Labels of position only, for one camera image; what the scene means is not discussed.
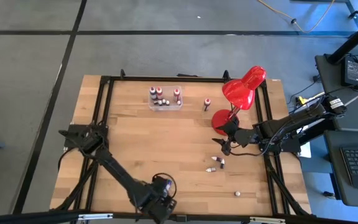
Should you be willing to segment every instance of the metal stand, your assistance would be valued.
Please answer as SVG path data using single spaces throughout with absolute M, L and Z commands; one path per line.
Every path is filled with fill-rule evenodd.
M 358 31 L 354 33 L 340 48 L 327 58 L 331 64 L 337 64 L 342 58 L 358 45 Z

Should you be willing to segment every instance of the red lamp base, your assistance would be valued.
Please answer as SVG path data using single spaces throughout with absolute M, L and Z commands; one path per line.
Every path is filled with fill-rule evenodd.
M 227 122 L 229 122 L 229 116 L 231 114 L 230 110 L 219 110 L 212 117 L 212 128 L 223 136 L 227 136 L 227 134 L 223 130 L 217 129 L 218 127 L 224 126 Z M 233 115 L 232 120 L 239 125 L 240 121 L 237 115 Z

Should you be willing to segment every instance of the clear plastic container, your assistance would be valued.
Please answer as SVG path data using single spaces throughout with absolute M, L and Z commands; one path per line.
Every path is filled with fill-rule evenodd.
M 181 106 L 183 105 L 183 92 L 180 86 L 153 86 L 154 88 L 160 87 L 162 89 L 162 97 L 165 100 L 169 101 L 169 106 L 162 105 L 159 106 L 158 104 L 154 104 L 154 101 L 158 101 L 158 99 L 153 100 L 150 96 L 150 92 L 147 92 L 147 97 L 149 98 L 149 107 L 153 111 L 174 111 L 180 110 Z M 178 105 L 176 97 L 173 94 L 173 91 L 180 90 L 179 100 L 181 104 Z

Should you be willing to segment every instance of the small bottle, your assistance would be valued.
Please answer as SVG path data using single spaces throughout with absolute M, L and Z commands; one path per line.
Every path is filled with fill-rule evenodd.
M 222 161 L 222 158 L 220 158 L 220 157 L 217 157 L 217 156 L 213 156 L 213 157 L 211 157 L 213 160 L 215 160 L 215 161 L 218 161 L 218 162 L 221 162 Z
M 154 87 L 150 87 L 150 97 L 153 100 L 157 99 L 157 92 L 155 91 Z
M 162 100 L 162 89 L 161 87 L 157 87 L 157 99 Z
M 208 98 L 205 99 L 204 100 L 204 107 L 205 107 L 204 111 L 206 111 L 210 105 L 211 105 L 211 100 Z
M 180 99 L 180 90 L 179 89 L 176 89 L 173 91 L 173 97 L 175 97 L 176 101 L 179 101 L 179 99 Z
M 215 167 L 211 167 L 205 170 L 206 172 L 215 172 L 216 168 Z
M 221 161 L 221 169 L 224 169 L 224 159 Z

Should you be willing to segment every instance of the small white object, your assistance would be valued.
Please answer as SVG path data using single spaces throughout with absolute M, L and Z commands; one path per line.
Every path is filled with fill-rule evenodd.
M 329 104 L 330 105 L 334 105 L 334 104 L 336 104 L 336 103 L 339 103 L 339 102 L 341 102 L 341 99 L 335 99 L 335 100 L 331 100 L 330 102 L 329 102 Z
M 221 169 L 224 169 L 224 159 L 221 161 Z
M 207 99 L 204 100 L 204 105 L 207 106 L 207 105 L 210 105 L 210 104 L 211 104 L 211 100 L 210 100 L 210 99 L 207 98 Z
M 215 172 L 216 168 L 215 167 L 211 167 L 205 170 L 206 172 Z
M 112 218 L 113 213 L 99 213 L 99 214 L 81 214 L 78 215 L 78 220 L 98 220 Z
M 154 87 L 150 87 L 150 94 L 154 94 L 155 93 L 155 88 Z
M 331 109 L 335 109 L 337 108 L 338 106 L 343 106 L 343 103 L 342 102 L 339 102 L 339 103 L 336 103 L 334 105 L 331 105 Z

